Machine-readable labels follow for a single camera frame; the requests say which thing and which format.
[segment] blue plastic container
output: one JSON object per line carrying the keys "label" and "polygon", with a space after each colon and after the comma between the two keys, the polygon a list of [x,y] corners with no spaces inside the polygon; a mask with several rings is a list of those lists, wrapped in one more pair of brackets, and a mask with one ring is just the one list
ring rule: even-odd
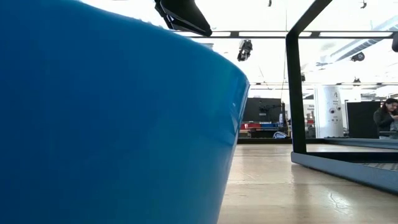
{"label": "blue plastic container", "polygon": [[237,67],[76,1],[0,1],[0,27],[0,224],[217,222]]}

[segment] person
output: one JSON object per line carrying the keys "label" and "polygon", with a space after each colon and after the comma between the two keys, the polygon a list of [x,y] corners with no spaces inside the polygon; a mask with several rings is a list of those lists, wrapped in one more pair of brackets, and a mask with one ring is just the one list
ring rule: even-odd
{"label": "person", "polygon": [[381,131],[398,131],[398,100],[389,98],[383,106],[373,114],[373,120],[377,125],[379,139],[398,139],[398,134],[380,133]]}

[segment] white column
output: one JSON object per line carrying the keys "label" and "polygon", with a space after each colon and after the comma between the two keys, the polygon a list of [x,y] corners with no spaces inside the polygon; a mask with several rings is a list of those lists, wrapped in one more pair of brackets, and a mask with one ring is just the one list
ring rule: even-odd
{"label": "white column", "polygon": [[343,115],[337,86],[315,87],[315,129],[317,138],[343,137]]}

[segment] dark hair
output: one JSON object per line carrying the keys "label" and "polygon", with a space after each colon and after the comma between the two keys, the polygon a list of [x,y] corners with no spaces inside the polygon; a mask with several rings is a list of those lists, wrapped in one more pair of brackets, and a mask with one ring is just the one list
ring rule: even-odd
{"label": "dark hair", "polygon": [[387,104],[389,105],[389,104],[393,104],[393,103],[398,103],[398,100],[397,99],[394,99],[394,98],[388,98],[388,99],[386,99],[384,102],[383,102],[383,105],[381,106],[381,109],[384,111],[384,112],[386,112],[386,113],[388,113],[388,110],[387,110]]}

